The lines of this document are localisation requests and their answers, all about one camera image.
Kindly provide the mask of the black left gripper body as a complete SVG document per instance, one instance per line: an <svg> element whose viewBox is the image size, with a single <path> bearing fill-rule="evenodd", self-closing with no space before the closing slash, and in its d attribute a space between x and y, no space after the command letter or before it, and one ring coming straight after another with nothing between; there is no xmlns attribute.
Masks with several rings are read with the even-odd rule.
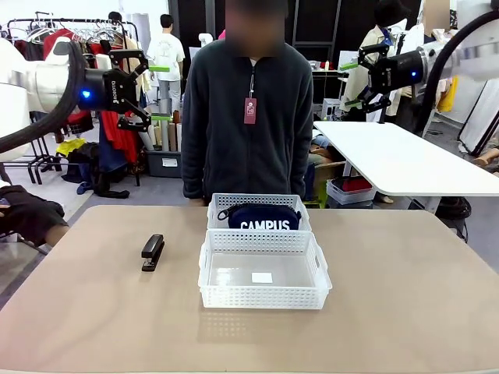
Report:
<svg viewBox="0 0 499 374"><path fill-rule="evenodd" d="M128 112L138 107L135 78L120 69L85 69L80 109Z"/></svg>

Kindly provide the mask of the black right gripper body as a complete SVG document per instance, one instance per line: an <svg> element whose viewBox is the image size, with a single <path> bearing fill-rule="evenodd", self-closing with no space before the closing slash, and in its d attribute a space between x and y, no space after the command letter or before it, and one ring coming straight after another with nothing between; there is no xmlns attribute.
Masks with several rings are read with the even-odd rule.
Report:
<svg viewBox="0 0 499 374"><path fill-rule="evenodd" d="M377 61L370 68L370 89L375 93L390 93L406 86L415 86L425 78L423 48L400 55L386 57L389 48L371 48L378 53Z"/></svg>

